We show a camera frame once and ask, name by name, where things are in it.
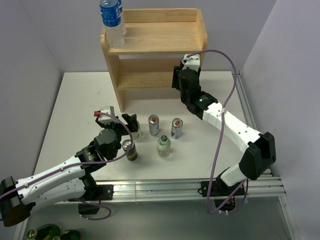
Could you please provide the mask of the clear glass bottle front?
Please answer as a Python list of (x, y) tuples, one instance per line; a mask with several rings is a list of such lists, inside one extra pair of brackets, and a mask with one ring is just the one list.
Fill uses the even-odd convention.
[(157, 152), (162, 157), (167, 157), (170, 155), (171, 151), (171, 141), (166, 135), (162, 135), (157, 141)]

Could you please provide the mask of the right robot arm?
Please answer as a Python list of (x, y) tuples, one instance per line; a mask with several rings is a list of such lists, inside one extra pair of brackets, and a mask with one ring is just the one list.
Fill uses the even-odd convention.
[(201, 90), (199, 77), (199, 71), (176, 66), (172, 87), (180, 92), (181, 102), (189, 112), (220, 130), (242, 152), (239, 163), (217, 177), (217, 191), (227, 195), (236, 184), (245, 179), (256, 180), (275, 163), (275, 138), (269, 132), (261, 133), (249, 127), (225, 110), (215, 97)]

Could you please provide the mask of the black can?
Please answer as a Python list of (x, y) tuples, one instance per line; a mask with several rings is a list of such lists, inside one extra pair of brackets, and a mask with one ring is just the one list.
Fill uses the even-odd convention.
[(138, 158), (138, 153), (134, 141), (126, 139), (122, 143), (122, 149), (124, 152), (127, 152), (127, 159), (131, 162), (135, 161)]

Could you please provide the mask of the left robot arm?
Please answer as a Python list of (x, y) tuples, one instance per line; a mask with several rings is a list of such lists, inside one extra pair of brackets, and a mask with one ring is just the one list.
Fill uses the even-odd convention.
[(64, 200), (91, 200), (98, 188), (92, 173), (106, 164), (128, 155), (118, 156), (123, 136), (132, 136), (139, 128), (137, 115), (122, 114), (122, 120), (104, 112), (108, 123), (98, 122), (102, 131), (89, 145), (68, 160), (36, 175), (15, 180), (9, 176), (0, 182), (0, 215), (5, 227), (12, 227), (27, 219), (34, 207)]

